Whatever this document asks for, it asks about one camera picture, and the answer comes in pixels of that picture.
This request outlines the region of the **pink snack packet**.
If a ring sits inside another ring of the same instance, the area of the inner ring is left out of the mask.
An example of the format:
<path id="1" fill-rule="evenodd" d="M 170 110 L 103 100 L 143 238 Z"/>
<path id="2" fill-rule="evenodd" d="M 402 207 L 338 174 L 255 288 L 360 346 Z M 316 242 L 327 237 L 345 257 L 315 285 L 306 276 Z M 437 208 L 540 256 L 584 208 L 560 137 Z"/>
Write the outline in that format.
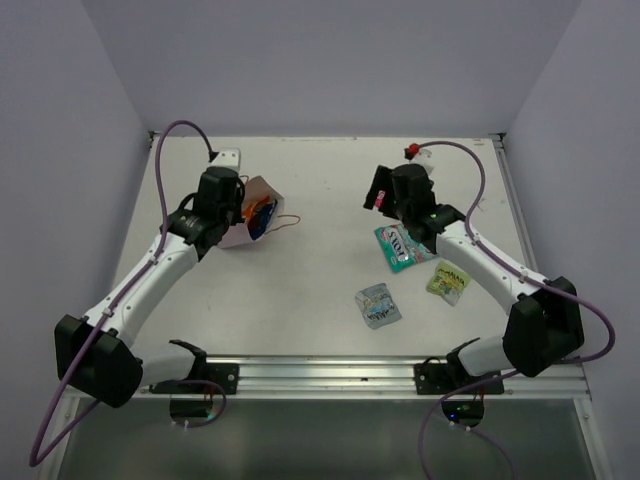
<path id="1" fill-rule="evenodd" d="M 377 210 L 382 209 L 382 207 L 384 206 L 385 197 L 386 197 L 386 192 L 384 190 L 379 190 L 374 201 L 375 209 Z"/>

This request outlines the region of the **orange fruit candy packet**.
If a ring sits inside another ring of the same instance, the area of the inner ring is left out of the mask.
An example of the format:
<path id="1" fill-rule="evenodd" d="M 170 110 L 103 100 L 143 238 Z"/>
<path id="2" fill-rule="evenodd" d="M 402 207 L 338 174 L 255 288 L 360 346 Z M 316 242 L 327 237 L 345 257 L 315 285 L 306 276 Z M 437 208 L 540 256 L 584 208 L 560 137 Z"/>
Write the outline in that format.
<path id="1" fill-rule="evenodd" d="M 250 200 L 246 204 L 243 205 L 242 216 L 245 222 L 248 222 L 256 213 L 257 210 L 261 209 L 265 205 L 269 204 L 271 199 L 269 196 L 263 197 L 259 200 Z"/>

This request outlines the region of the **green red candy packet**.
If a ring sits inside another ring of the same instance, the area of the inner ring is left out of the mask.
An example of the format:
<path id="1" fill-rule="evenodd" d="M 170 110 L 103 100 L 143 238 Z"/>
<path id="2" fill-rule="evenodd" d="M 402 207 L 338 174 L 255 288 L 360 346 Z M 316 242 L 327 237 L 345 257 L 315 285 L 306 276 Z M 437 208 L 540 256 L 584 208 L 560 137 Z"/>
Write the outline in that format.
<path id="1" fill-rule="evenodd" d="M 436 257 L 424 245 L 414 241 L 402 224 L 379 227 L 374 230 L 374 235 L 393 273 Z"/>

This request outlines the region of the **lilac paper bag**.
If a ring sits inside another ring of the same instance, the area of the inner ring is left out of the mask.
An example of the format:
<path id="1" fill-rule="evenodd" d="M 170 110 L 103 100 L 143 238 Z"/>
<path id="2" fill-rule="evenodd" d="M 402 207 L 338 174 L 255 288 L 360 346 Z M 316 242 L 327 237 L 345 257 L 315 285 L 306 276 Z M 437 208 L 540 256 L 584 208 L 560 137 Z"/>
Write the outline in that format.
<path id="1" fill-rule="evenodd" d="M 278 206 L 271 219 L 271 223 L 266 230 L 266 233 L 256 241 L 252 241 L 249 237 L 247 230 L 247 222 L 244 221 L 243 216 L 240 223 L 231 226 L 227 233 L 223 236 L 222 240 L 217 245 L 220 249 L 231 249 L 264 240 L 267 236 L 275 233 L 284 228 L 293 227 L 301 222 L 301 217 L 296 214 L 290 214 L 284 212 L 285 199 L 275 188 L 273 188 L 262 176 L 255 176 L 248 178 L 245 182 L 245 197 L 242 203 L 246 204 L 250 200 L 259 200 L 263 197 L 269 196 L 271 200 L 277 199 Z"/>

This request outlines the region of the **blue Burts chips bag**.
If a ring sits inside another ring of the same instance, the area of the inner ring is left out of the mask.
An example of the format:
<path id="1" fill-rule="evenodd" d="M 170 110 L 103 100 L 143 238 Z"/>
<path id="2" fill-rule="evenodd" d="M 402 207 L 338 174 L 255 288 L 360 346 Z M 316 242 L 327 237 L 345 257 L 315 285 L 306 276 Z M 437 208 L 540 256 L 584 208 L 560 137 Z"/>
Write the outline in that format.
<path id="1" fill-rule="evenodd" d="M 252 241 L 258 240 L 266 233 L 277 206 L 277 199 L 256 205 L 247 222 L 247 230 Z"/>

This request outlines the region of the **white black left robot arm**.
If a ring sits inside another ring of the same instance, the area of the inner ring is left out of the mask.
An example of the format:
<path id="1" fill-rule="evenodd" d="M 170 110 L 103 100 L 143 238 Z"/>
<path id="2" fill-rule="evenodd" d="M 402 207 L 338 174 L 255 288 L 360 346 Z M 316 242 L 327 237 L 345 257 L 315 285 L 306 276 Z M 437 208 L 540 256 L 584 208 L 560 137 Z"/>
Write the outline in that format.
<path id="1" fill-rule="evenodd" d="M 165 215 L 151 246 L 118 286 L 80 318 L 66 315 L 58 322 L 54 342 L 62 385 L 113 408 L 143 386 L 175 382 L 189 393 L 205 386 L 204 350 L 172 340 L 167 351 L 142 358 L 133 345 L 176 282 L 241 221 L 244 195 L 235 170 L 207 168 L 197 190 Z"/>

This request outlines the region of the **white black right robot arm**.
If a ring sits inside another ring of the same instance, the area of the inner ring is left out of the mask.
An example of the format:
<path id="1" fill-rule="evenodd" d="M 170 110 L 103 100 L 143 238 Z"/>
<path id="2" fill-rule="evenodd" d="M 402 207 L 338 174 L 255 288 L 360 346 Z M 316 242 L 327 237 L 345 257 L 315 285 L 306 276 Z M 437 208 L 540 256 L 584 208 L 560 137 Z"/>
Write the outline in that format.
<path id="1" fill-rule="evenodd" d="M 507 316 L 503 333 L 474 338 L 447 354 L 449 387 L 468 392 L 481 377 L 505 369 L 535 377 L 582 347 L 574 285 L 564 277 L 548 280 L 513 259 L 498 266 L 482 252 L 483 237 L 468 232 L 465 215 L 437 202 L 432 187 L 420 164 L 379 166 L 364 206 L 400 221 L 414 241 L 468 274 Z"/>

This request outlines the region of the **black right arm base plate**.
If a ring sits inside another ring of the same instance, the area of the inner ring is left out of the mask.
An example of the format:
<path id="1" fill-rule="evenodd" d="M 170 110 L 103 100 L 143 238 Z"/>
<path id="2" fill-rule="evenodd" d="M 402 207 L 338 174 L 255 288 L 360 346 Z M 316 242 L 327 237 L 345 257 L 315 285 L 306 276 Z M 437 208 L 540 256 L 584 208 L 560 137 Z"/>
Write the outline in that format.
<path id="1" fill-rule="evenodd" d="M 457 361 L 429 357 L 413 365 L 413 379 L 418 395 L 445 395 L 462 387 L 501 375 L 493 371 L 472 376 Z"/>

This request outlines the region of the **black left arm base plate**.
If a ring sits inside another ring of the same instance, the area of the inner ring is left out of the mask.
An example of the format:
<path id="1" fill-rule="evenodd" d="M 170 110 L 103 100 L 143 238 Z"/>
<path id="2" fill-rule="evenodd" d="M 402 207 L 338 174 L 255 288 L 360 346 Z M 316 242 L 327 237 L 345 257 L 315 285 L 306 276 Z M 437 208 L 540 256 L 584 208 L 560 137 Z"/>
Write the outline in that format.
<path id="1" fill-rule="evenodd" d="M 226 395 L 235 395 L 239 383 L 239 365 L 204 362 L 193 367 L 185 379 L 176 383 L 176 391 L 179 394 L 214 395 L 219 390 L 212 383 L 221 387 Z"/>

